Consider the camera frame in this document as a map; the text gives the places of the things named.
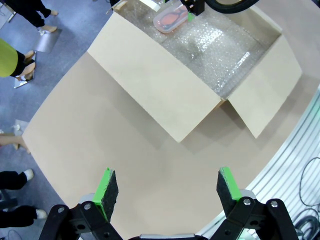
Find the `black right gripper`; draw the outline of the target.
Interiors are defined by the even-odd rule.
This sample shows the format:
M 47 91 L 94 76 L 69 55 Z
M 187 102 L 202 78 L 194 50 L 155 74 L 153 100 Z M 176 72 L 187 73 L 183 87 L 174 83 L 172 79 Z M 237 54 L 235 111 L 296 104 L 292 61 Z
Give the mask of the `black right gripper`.
M 205 0 L 180 0 L 188 10 L 187 20 L 191 22 L 195 16 L 205 11 Z

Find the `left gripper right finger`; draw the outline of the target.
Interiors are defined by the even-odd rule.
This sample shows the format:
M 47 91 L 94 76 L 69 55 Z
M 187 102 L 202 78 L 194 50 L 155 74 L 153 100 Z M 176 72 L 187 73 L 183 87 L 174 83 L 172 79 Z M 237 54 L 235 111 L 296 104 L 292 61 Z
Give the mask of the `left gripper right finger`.
M 238 240 L 243 230 L 255 230 L 260 240 L 298 240 L 284 202 L 272 198 L 266 203 L 241 193 L 229 167 L 218 171 L 216 191 L 225 214 L 209 240 Z

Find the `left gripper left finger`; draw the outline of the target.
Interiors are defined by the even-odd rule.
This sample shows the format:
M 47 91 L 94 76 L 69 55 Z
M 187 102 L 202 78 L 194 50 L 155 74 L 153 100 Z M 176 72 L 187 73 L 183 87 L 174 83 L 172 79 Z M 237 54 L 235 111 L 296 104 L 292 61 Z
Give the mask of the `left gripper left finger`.
M 75 207 L 54 205 L 38 240 L 80 240 L 91 233 L 95 240 L 123 240 L 111 224 L 111 216 L 119 193 L 116 172 L 107 168 L 88 200 Z

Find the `pink glasses case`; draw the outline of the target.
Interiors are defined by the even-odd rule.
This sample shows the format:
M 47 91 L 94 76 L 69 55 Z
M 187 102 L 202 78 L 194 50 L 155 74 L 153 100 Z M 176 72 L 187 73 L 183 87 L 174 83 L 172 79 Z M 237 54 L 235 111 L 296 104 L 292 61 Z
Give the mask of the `pink glasses case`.
M 182 3 L 172 5 L 153 18 L 155 28 L 163 33 L 168 34 L 179 27 L 188 19 L 188 10 Z

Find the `bubble wrap under glasses cases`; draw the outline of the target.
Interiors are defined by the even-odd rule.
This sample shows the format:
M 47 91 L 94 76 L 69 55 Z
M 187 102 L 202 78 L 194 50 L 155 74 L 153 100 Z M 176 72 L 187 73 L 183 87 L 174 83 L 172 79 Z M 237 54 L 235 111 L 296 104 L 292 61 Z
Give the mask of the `bubble wrap under glasses cases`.
M 279 37 L 279 32 L 252 9 L 222 14 L 210 7 L 170 33 L 153 19 L 180 0 L 154 0 L 153 10 L 140 0 L 122 0 L 114 11 L 159 43 L 218 96 L 226 99 Z

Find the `cardboard box with glasses cases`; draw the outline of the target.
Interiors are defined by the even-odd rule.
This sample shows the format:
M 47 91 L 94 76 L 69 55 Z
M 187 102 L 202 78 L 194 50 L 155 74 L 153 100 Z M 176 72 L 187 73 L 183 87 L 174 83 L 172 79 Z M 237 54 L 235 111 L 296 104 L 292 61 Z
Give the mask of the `cardboard box with glasses cases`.
M 282 29 L 256 7 L 258 0 L 205 0 L 205 8 L 233 15 L 252 9 L 279 32 L 227 98 L 114 11 L 88 49 L 90 56 L 176 141 L 181 142 L 222 103 L 229 102 L 254 137 L 276 115 L 302 75 Z

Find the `mannequin with maroon jacket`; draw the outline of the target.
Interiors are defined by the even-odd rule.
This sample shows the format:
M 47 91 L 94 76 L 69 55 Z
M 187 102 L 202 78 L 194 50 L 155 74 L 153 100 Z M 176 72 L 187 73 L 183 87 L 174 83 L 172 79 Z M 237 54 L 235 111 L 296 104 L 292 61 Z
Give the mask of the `mannequin with maroon jacket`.
M 47 25 L 44 18 L 57 16 L 58 12 L 46 8 L 42 0 L 0 0 L 3 4 L 9 6 L 14 12 L 24 17 L 38 30 L 53 33 L 57 30 L 56 26 Z

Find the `mannequin with yellow-green apron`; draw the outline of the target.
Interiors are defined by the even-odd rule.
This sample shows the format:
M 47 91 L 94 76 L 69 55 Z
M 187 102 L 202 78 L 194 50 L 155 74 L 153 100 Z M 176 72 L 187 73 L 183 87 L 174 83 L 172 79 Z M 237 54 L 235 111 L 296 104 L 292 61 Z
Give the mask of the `mannequin with yellow-green apron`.
M 33 50 L 23 54 L 0 38 L 0 77 L 13 77 L 18 81 L 24 78 L 27 82 L 32 80 L 36 68 L 35 54 Z

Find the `white mannequin base plate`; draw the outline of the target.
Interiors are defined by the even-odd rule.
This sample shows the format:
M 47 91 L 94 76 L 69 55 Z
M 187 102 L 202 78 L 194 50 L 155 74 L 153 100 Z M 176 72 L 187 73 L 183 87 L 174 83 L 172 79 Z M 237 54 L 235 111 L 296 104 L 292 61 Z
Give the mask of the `white mannequin base plate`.
M 23 121 L 23 120 L 18 120 L 16 119 L 11 126 L 11 129 L 13 130 L 13 133 L 15 135 L 22 135 L 24 131 L 26 130 L 29 122 Z

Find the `small metal mannequin base plate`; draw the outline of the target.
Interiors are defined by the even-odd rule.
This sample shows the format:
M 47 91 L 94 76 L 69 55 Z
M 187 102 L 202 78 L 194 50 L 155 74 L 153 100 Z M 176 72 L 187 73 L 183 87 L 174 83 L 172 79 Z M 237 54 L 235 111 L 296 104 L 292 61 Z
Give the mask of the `small metal mannequin base plate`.
M 23 85 L 26 85 L 29 81 L 32 81 L 34 79 L 34 74 L 35 72 L 33 71 L 21 77 L 16 77 L 14 80 L 14 88 L 17 89 Z

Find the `large metal mannequin base plate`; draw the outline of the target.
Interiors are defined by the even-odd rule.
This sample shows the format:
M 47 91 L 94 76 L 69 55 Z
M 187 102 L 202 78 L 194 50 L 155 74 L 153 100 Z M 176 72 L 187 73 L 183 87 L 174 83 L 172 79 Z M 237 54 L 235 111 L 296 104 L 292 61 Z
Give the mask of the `large metal mannequin base plate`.
M 33 45 L 33 50 L 36 52 L 50 53 L 58 41 L 61 32 L 62 29 L 59 28 L 54 32 L 40 31 L 40 35 Z

